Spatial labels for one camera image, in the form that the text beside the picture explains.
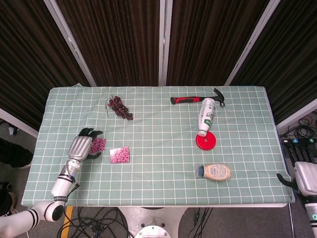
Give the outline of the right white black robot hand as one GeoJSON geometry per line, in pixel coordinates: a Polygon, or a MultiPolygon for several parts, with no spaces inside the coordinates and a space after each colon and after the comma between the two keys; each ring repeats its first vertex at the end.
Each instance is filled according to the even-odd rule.
{"type": "Polygon", "coordinates": [[[295,179],[287,181],[281,174],[276,174],[278,180],[285,186],[299,191],[303,196],[317,194],[317,165],[309,162],[295,162],[295,179]]]}

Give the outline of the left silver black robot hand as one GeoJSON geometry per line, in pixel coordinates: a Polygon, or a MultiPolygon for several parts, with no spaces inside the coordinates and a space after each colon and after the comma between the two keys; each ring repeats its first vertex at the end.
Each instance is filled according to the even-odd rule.
{"type": "Polygon", "coordinates": [[[70,146],[68,151],[69,159],[73,159],[81,163],[85,160],[94,160],[98,158],[102,154],[101,152],[89,154],[89,151],[92,142],[94,142],[97,136],[101,134],[103,134],[102,131],[94,130],[93,128],[86,127],[82,129],[70,146]]]}

